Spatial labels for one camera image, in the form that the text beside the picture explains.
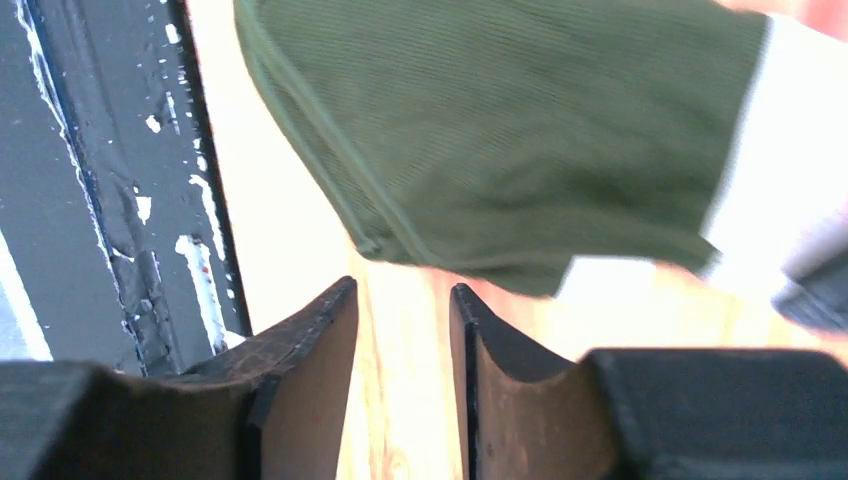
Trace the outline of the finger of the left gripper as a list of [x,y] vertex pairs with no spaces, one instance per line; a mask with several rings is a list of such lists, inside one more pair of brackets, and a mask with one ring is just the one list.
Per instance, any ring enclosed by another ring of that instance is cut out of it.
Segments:
[[789,283],[774,307],[788,320],[828,333],[847,331],[847,220],[830,218],[799,242],[783,269]]

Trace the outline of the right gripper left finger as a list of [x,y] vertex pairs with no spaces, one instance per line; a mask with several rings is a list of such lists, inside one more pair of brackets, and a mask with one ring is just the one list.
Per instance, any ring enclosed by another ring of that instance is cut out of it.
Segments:
[[357,331],[357,283],[345,276],[291,317],[180,375],[247,385],[237,478],[335,478]]

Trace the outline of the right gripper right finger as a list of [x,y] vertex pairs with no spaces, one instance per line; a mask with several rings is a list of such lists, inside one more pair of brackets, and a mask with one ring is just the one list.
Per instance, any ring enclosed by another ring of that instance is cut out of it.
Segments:
[[620,442],[590,366],[497,316],[466,284],[450,342],[467,479],[617,479]]

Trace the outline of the green underwear white waistband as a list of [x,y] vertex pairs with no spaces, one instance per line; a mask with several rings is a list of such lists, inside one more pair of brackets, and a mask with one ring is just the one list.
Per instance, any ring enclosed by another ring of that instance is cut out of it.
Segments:
[[847,45],[715,1],[238,1],[364,257],[527,296],[653,261],[770,297],[843,238]]

